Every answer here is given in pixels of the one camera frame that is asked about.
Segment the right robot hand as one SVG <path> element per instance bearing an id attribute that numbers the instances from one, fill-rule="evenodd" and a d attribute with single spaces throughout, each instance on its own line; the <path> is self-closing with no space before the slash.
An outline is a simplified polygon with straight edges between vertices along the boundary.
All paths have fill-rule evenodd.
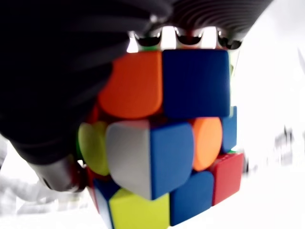
<path id="1" fill-rule="evenodd" d="M 80 192 L 76 132 L 91 112 L 129 33 L 214 26 L 236 46 L 268 0 L 3 0 L 0 133 L 49 189 Z"/>

